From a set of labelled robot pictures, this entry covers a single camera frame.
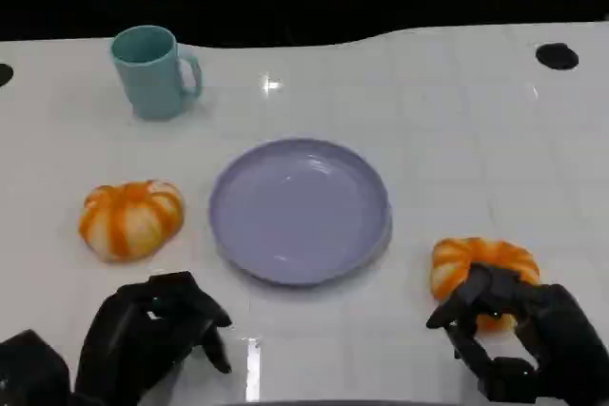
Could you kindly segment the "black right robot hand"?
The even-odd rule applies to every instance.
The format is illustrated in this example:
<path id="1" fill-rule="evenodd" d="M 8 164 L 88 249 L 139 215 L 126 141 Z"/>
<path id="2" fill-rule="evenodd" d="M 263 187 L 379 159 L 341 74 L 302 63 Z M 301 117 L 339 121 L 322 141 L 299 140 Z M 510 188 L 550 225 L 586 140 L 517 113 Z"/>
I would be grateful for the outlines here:
<path id="1" fill-rule="evenodd" d="M 512 316 L 514 333 L 535 359 L 491 358 L 477 341 L 477 318 Z M 467 278 L 431 314 L 455 357 L 477 377 L 490 401 L 534 403 L 541 397 L 568 405 L 608 402 L 608 351 L 577 300 L 560 284 L 533 285 L 511 270 L 471 265 Z"/>

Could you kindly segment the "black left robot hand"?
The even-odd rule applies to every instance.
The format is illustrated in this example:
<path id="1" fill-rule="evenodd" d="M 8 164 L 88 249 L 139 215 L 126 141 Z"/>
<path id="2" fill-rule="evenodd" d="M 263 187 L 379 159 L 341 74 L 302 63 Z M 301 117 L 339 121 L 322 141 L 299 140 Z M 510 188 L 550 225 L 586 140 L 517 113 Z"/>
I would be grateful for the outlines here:
<path id="1" fill-rule="evenodd" d="M 88 329 L 71 403 L 136 405 L 197 347 L 229 374 L 219 330 L 231 324 L 188 271 L 123 285 L 104 300 Z"/>

